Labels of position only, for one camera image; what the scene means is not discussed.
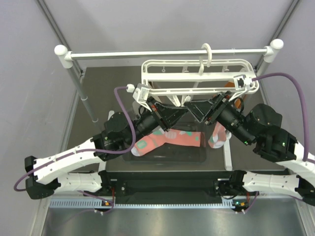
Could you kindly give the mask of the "white plastic clip hanger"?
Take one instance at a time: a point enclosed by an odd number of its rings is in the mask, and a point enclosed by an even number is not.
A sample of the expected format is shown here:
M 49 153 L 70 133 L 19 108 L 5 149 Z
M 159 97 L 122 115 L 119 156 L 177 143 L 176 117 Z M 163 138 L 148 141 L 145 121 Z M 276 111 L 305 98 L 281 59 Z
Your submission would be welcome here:
M 251 63 L 245 59 L 231 59 L 230 55 L 255 54 L 260 53 L 260 50 L 219 51 L 205 43 L 201 51 L 198 59 L 150 59 L 143 62 L 139 84 L 150 89 L 148 98 L 159 100 L 157 96 L 172 95 L 174 106 L 182 107 L 196 96 L 212 96 L 229 91 L 229 88 L 224 87 L 225 84 L 233 83 L 234 76 L 241 74 L 252 79 L 251 90 L 245 95 L 258 91 L 259 83 L 254 81 L 256 74 Z M 153 89 L 151 82 L 165 82 L 168 86 Z

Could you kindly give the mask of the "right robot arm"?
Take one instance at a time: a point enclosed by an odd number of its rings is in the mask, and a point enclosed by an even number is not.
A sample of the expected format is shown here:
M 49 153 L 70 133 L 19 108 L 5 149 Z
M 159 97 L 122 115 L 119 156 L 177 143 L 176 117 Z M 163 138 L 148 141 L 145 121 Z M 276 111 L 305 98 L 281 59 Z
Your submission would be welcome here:
M 274 192 L 315 204 L 315 157 L 295 136 L 281 127 L 282 115 L 266 104 L 257 104 L 247 114 L 228 101 L 227 93 L 209 100 L 184 104 L 194 118 L 206 124 L 218 122 L 245 145 L 254 144 L 253 153 L 293 171 L 291 175 L 266 175 L 236 170 L 228 189 L 234 195 L 244 192 Z

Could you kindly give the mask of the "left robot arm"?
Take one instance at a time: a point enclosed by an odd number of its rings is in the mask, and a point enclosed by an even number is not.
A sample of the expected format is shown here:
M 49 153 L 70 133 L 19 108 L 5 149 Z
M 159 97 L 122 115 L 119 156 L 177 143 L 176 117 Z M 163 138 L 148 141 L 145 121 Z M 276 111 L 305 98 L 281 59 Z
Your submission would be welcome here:
M 72 174 L 71 171 L 90 164 L 106 162 L 129 152 L 137 141 L 152 133 L 156 128 L 169 130 L 188 110 L 162 104 L 149 98 L 151 111 L 132 120 L 126 110 L 114 113 L 104 123 L 104 130 L 87 139 L 82 144 L 62 153 L 46 158 L 25 158 L 26 192 L 33 200 L 49 197 L 59 190 L 78 187 L 86 181 L 89 192 L 106 195 L 111 191 L 109 180 L 96 173 L 93 177 L 86 174 Z

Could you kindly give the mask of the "pink patterned sock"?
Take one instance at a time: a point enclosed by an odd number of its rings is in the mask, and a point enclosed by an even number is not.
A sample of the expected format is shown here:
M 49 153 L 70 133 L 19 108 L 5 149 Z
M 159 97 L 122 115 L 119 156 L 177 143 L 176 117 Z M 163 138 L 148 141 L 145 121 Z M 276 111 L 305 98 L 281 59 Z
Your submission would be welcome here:
M 159 129 L 137 141 L 131 149 L 131 153 L 134 156 L 143 156 L 164 144 L 200 147 L 200 143 L 200 132 L 181 131 L 176 129 L 170 129 L 166 132 Z
M 218 149 L 223 147 L 223 145 L 229 141 L 231 137 L 231 132 L 226 130 L 223 125 L 217 122 L 214 131 L 208 140 L 208 144 L 211 148 Z

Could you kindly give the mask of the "orange beige sock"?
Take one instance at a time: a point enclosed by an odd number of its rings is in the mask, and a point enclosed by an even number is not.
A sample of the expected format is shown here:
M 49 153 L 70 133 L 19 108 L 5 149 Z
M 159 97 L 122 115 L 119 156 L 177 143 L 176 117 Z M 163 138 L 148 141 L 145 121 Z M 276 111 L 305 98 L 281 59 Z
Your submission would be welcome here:
M 225 84 L 224 86 L 225 88 L 233 88 L 234 87 L 234 83 L 232 82 L 228 82 L 227 84 Z M 240 97 L 246 93 L 246 89 L 241 90 L 241 91 L 237 91 L 235 92 L 230 98 L 229 98 L 229 102 L 232 102 L 232 104 L 239 109 L 241 107 L 241 99 Z

